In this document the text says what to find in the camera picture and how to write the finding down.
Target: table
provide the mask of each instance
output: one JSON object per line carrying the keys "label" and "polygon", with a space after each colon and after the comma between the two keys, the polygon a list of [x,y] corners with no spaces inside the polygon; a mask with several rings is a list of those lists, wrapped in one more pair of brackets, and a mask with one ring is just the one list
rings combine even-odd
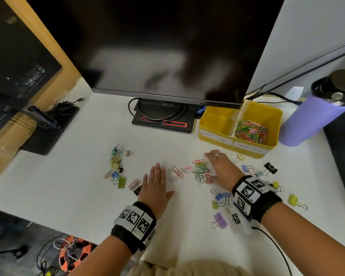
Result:
{"label": "table", "polygon": [[[216,148],[198,139],[199,121],[192,134],[139,127],[131,124],[130,97],[92,93],[84,81],[69,95],[69,100],[84,96],[87,100],[51,153],[20,151],[0,175],[1,211],[99,244],[121,210],[136,200],[128,188],[118,189],[103,178],[114,146],[134,152],[122,158],[127,185],[141,180],[156,162],[182,168]],[[284,112],[283,120],[296,109],[290,103],[274,105]],[[221,151],[236,158],[232,151]],[[323,131],[296,148],[279,144],[262,159],[245,156],[238,165],[259,168],[266,162],[278,169],[268,179],[285,188],[282,199],[297,195],[309,209],[294,209],[345,245],[345,191]],[[261,232],[245,237],[229,227],[211,227],[215,213],[211,185],[198,186],[193,174],[186,174],[169,182],[167,189],[176,194],[147,248],[146,260],[175,266],[210,258],[253,274],[288,274],[280,253]],[[301,275],[292,263],[290,267],[293,275]]]}

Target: purple water bottle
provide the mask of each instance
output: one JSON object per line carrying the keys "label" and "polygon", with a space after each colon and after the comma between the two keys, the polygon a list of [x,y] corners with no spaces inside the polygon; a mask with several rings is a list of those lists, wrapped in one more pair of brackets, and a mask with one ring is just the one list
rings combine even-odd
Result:
{"label": "purple water bottle", "polygon": [[283,145],[298,146],[345,112],[345,69],[313,82],[311,93],[280,127]]}

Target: black monitor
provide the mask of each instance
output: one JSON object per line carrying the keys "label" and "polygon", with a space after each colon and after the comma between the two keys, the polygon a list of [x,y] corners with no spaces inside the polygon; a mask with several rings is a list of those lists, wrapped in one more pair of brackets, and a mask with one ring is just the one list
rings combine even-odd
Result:
{"label": "black monitor", "polygon": [[30,99],[60,69],[37,37],[0,0],[0,129],[26,109]]}
{"label": "black monitor", "polygon": [[94,92],[147,110],[239,108],[284,0],[27,1]]}

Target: dark floor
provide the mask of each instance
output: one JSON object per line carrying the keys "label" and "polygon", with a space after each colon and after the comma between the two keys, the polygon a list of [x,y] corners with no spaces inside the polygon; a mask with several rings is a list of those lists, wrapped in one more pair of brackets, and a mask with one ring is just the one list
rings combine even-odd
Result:
{"label": "dark floor", "polygon": [[[0,212],[0,251],[15,249],[22,245],[29,246],[28,253],[20,259],[16,259],[13,255],[0,256],[0,276],[42,275],[36,267],[37,254],[48,240],[60,235],[61,232],[35,223],[29,226],[28,224],[26,220]],[[59,251],[52,247],[45,255],[44,260],[47,261],[48,266],[53,260],[58,259],[58,254]]]}

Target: yellow bin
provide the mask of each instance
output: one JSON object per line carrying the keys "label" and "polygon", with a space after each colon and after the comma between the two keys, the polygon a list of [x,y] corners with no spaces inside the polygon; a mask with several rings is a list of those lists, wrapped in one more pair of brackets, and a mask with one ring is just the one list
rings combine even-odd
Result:
{"label": "yellow bin", "polygon": [[[199,122],[199,139],[260,159],[277,145],[282,114],[277,108],[249,100],[244,100],[240,110],[207,106]],[[250,120],[266,127],[266,143],[257,144],[229,135],[237,120]]]}

